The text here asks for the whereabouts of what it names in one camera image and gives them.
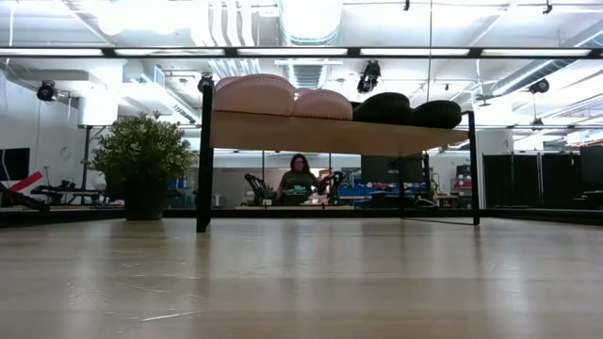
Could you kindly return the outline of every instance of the black plant pot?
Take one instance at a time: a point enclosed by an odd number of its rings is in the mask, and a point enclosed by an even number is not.
[[[126,181],[125,218],[127,220],[160,220],[163,216],[168,184],[163,180]]]

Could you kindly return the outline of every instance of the red object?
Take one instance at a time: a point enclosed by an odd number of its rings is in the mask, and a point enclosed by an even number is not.
[[[30,176],[28,176],[27,178],[23,179],[22,181],[20,181],[19,183],[9,187],[8,189],[15,191],[15,192],[19,192],[22,189],[26,189],[34,184],[36,184],[37,181],[39,181],[39,179],[42,178],[42,175],[39,171],[31,174]]]

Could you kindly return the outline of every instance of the wooden shelf board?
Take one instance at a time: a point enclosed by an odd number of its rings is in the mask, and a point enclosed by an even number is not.
[[[468,139],[466,131],[215,112],[211,146],[240,150],[404,156]]]

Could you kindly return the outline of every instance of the ceiling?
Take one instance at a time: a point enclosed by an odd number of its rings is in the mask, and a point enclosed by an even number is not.
[[[204,0],[121,0],[127,1],[135,4],[131,7],[133,10],[123,10],[114,20],[127,24],[138,20],[139,23],[117,35],[108,35],[99,26],[103,14],[99,4],[106,5],[108,1],[22,0],[18,5],[17,1],[2,1],[0,41],[5,45],[10,41],[10,13],[14,10],[13,46],[195,46],[191,30],[209,30],[216,8],[222,11],[222,31],[227,37],[228,9],[234,3],[238,11],[245,4],[251,6],[251,32],[256,45],[281,45],[284,38],[279,4],[295,0],[210,0],[208,18],[199,10]],[[321,6],[337,3],[336,0],[307,1]],[[334,45],[574,47],[567,43],[581,32],[599,26],[603,31],[603,0],[554,0],[552,3],[552,11],[543,14],[546,0],[433,0],[432,4],[429,0],[411,0],[408,11],[404,10],[404,1],[343,0]],[[321,16],[321,12],[299,12],[296,17],[306,24],[320,25],[329,20]],[[242,13],[239,15],[236,29],[242,42]],[[173,32],[155,33],[153,27],[156,30],[160,24],[171,25]],[[224,43],[231,44],[230,37]],[[578,61],[549,75],[546,78],[551,85],[548,93],[534,97],[519,90],[488,101],[488,106],[481,106],[482,102],[475,101],[474,95],[487,91],[489,85],[529,65],[531,60],[380,59],[380,85],[364,95],[359,95],[355,87],[358,73],[367,61],[331,61],[337,64],[329,67],[322,86],[340,91],[351,100],[362,101],[381,91],[402,92],[411,98],[412,106],[427,100],[454,99],[473,104],[478,112],[478,123],[489,124],[530,123],[534,112],[544,117],[545,123],[571,123],[603,113],[600,97],[603,59]],[[32,69],[87,70],[110,84],[122,80],[112,77],[107,70],[122,67],[125,60],[21,59],[14,62]],[[142,62],[146,68],[157,65],[163,69],[167,75],[166,86],[190,106],[200,107],[202,98],[195,85],[201,73],[212,72],[207,59],[145,59]],[[260,59],[259,65],[262,73],[285,74],[285,67],[276,66],[273,59]],[[585,100],[589,100],[587,105],[577,106]]]

